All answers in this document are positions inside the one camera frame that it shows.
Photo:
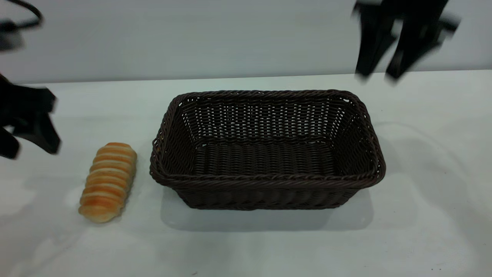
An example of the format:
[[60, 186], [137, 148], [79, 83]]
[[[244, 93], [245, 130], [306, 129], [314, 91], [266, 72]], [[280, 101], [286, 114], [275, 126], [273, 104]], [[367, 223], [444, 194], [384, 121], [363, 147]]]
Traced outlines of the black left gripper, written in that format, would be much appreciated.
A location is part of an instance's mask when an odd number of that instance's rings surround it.
[[[13, 84], [0, 77], [0, 156], [15, 160], [20, 144], [16, 137], [30, 141], [49, 154], [58, 154], [61, 140], [49, 113], [57, 98], [47, 88]], [[13, 135], [4, 126], [13, 125]]]

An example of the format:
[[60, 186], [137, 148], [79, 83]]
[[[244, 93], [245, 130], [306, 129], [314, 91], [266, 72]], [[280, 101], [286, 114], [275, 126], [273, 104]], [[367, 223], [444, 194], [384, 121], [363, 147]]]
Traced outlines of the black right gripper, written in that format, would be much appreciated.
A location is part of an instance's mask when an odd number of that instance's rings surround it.
[[358, 0], [361, 26], [356, 73], [369, 78], [386, 51], [397, 40], [392, 34], [396, 20], [404, 22], [395, 53], [386, 74], [400, 79], [416, 62], [439, 48], [439, 28], [454, 33], [460, 19], [443, 15], [446, 0], [382, 0], [380, 3]]

